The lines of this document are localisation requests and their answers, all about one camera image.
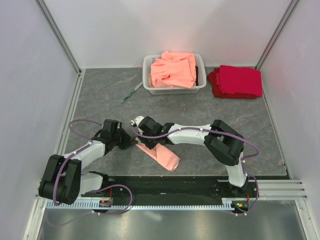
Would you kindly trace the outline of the green handled knife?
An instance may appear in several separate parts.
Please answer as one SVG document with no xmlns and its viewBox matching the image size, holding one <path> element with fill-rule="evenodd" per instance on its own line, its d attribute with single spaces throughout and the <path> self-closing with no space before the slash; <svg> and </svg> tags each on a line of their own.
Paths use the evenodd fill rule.
<svg viewBox="0 0 320 240">
<path fill-rule="evenodd" d="M 143 85 L 143 82 L 140 82 L 140 83 L 121 101 L 121 104 L 124 104 L 142 85 Z"/>
</svg>

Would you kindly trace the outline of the light pink satin napkin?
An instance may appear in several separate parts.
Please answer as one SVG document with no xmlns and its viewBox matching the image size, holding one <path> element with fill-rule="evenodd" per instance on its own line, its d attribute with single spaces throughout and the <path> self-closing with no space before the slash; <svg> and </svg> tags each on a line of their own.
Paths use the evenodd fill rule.
<svg viewBox="0 0 320 240">
<path fill-rule="evenodd" d="M 174 152 L 159 143 L 152 149 L 139 142 L 136 146 L 169 172 L 173 172 L 181 160 Z"/>
</svg>

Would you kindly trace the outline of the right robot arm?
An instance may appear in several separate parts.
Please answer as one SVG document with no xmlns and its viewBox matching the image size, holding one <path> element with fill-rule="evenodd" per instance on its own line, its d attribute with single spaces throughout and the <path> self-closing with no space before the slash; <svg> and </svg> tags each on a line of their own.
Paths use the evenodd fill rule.
<svg viewBox="0 0 320 240">
<path fill-rule="evenodd" d="M 149 149 L 157 145 L 205 146 L 218 162 L 225 165 L 230 193 L 240 197 L 247 191 L 247 177 L 241 164 L 243 137 L 222 120 L 216 119 L 212 124 L 200 126 L 161 125 L 149 116 L 137 116 L 131 125 L 138 129 L 140 142 Z"/>
</svg>

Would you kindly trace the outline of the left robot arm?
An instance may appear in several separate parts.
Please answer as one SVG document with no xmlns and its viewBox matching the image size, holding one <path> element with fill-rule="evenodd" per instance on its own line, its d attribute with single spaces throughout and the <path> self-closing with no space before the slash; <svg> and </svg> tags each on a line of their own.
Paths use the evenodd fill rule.
<svg viewBox="0 0 320 240">
<path fill-rule="evenodd" d="M 106 119 L 84 146 L 64 155 L 53 154 L 47 161 L 38 195 L 55 206 L 71 205 L 81 191 L 82 169 L 114 148 L 126 150 L 138 142 L 123 129 L 122 123 Z"/>
</svg>

